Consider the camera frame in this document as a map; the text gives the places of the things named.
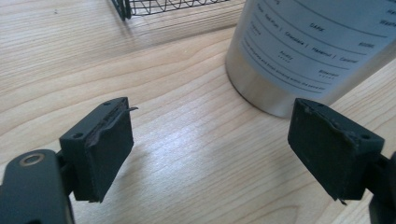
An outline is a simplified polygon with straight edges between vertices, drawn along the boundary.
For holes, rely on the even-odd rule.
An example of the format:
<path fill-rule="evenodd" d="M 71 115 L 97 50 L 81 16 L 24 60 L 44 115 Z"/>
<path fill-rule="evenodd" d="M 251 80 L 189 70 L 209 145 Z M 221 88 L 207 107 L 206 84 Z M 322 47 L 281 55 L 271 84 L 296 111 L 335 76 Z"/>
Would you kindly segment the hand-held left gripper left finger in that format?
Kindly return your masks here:
<path fill-rule="evenodd" d="M 101 202 L 134 145 L 126 97 L 99 104 L 60 137 L 64 162 L 75 170 L 78 201 Z"/>

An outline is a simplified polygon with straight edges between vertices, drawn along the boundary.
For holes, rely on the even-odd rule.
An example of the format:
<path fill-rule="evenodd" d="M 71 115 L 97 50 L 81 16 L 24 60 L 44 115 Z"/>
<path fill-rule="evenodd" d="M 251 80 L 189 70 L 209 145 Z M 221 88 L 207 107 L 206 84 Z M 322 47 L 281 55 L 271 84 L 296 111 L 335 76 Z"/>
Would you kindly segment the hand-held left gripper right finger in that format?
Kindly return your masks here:
<path fill-rule="evenodd" d="M 288 143 L 326 192 L 343 201 L 362 198 L 363 177 L 385 140 L 326 105 L 297 98 Z"/>

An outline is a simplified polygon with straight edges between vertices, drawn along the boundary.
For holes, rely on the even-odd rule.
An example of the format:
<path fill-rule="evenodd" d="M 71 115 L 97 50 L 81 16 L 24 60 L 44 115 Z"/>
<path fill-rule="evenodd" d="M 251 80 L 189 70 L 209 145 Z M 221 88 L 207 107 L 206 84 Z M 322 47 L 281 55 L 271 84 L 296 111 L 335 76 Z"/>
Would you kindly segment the silver metal canister with label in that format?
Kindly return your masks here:
<path fill-rule="evenodd" d="M 282 118 L 330 105 L 396 59 L 396 0 L 247 0 L 226 55 L 235 89 Z"/>

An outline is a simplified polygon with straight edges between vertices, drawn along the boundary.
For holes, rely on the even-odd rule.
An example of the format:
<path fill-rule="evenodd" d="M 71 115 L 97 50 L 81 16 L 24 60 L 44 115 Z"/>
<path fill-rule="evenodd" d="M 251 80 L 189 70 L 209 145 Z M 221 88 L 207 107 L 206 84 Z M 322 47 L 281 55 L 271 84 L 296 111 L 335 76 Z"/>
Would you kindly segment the black wire mesh basket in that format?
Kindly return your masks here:
<path fill-rule="evenodd" d="M 229 0 L 111 0 L 122 21 L 135 16 L 141 17 L 225 1 Z"/>

